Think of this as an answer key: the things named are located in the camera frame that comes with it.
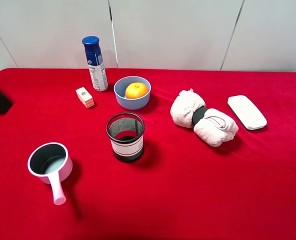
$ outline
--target black mesh cup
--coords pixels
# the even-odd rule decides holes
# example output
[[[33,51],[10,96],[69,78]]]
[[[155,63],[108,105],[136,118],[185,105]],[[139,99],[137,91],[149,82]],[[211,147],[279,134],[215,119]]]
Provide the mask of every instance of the black mesh cup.
[[[130,112],[119,113],[109,119],[106,131],[114,156],[124,163],[139,159],[144,153],[144,120]]]

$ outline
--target blue spray can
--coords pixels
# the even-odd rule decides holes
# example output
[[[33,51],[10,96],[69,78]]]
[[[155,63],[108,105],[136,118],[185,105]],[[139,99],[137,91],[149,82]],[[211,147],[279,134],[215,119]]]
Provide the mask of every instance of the blue spray can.
[[[82,43],[88,61],[92,85],[99,92],[105,91],[108,88],[108,82],[102,52],[99,47],[99,38],[87,36],[82,40]]]

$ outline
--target black band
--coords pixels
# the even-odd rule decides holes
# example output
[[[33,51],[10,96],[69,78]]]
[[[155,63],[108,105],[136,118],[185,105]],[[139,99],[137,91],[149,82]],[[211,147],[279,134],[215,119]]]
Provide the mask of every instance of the black band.
[[[205,116],[207,110],[208,108],[206,108],[205,106],[198,108],[192,115],[192,124],[196,125],[200,121],[200,119]]]

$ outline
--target spray can label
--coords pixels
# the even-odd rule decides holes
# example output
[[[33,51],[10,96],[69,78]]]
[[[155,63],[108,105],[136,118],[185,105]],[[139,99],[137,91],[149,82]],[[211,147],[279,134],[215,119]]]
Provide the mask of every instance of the spray can label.
[[[108,87],[102,54],[87,54],[88,68],[94,89],[105,91]]]

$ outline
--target blue bowl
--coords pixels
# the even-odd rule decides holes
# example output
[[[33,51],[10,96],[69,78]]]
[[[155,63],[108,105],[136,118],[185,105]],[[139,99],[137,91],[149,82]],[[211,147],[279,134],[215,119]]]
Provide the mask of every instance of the blue bowl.
[[[142,96],[139,98],[135,98],[135,99],[126,98],[126,88],[132,83],[145,84],[149,88],[149,92],[145,96]],[[124,109],[128,109],[128,110],[137,110],[146,106],[150,98],[151,89],[152,89],[152,86],[150,85],[150,83],[146,79],[140,76],[123,77],[122,79],[118,80],[113,87],[114,93],[116,94],[117,102]]]

